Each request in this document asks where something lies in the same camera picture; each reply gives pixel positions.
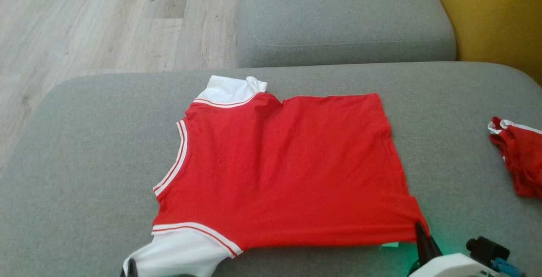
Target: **gray sofa seat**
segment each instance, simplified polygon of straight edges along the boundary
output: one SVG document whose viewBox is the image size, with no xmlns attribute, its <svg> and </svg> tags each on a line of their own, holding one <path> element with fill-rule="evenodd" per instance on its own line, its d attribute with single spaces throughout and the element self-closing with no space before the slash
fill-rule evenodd
<svg viewBox="0 0 542 277">
<path fill-rule="evenodd" d="M 429 62 L 70 80 L 35 111 L 0 177 L 0 275 L 118 275 L 151 241 L 152 187 L 175 160 L 176 121 L 211 74 L 255 76 L 279 99 L 377 92 L 410 193 L 442 251 L 467 252 L 467 240 L 483 235 L 536 274 L 542 202 L 515 195 L 487 123 L 497 115 L 542 128 L 542 89 L 506 66 Z M 222 262 L 215 276 L 402 277 L 415 259 L 412 244 L 258 249 Z"/>
<path fill-rule="evenodd" d="M 238 67 L 454 61 L 439 0 L 240 0 Z"/>
</svg>

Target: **garment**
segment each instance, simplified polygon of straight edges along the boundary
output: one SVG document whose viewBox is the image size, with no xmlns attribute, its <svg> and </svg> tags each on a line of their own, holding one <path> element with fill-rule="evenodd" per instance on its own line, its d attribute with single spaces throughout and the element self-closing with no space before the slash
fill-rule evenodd
<svg viewBox="0 0 542 277">
<path fill-rule="evenodd" d="M 542 199 L 542 131 L 493 117 L 487 127 L 518 196 Z"/>
<path fill-rule="evenodd" d="M 428 229 L 377 94 L 281 102 L 266 88 L 212 76 L 178 122 L 177 161 L 154 188 L 155 239 L 130 256 L 140 277 L 210 276 L 250 248 L 413 242 L 417 221 Z"/>
</svg>

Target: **yellow backrest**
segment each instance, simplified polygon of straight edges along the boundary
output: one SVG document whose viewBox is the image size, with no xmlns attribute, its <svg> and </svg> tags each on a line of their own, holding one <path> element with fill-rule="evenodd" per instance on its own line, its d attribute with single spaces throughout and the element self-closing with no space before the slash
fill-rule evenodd
<svg viewBox="0 0 542 277">
<path fill-rule="evenodd" d="M 542 0 L 440 0 L 460 61 L 515 67 L 542 86 Z"/>
</svg>

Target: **crumpled red cloth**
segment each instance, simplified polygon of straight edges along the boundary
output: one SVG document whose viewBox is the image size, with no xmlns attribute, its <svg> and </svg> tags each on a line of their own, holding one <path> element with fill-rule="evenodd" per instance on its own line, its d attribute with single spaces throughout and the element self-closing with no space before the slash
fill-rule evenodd
<svg viewBox="0 0 542 277">
<path fill-rule="evenodd" d="M 542 200 L 542 131 L 493 117 L 489 139 L 499 147 L 518 196 Z"/>
</svg>

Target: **floor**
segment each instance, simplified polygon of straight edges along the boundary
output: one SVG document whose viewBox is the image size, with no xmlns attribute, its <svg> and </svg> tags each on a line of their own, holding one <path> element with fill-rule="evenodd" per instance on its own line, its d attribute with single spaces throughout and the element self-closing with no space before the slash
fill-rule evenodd
<svg viewBox="0 0 542 277">
<path fill-rule="evenodd" d="M 0 0 L 0 173 L 54 86 L 235 67 L 237 0 Z"/>
</svg>

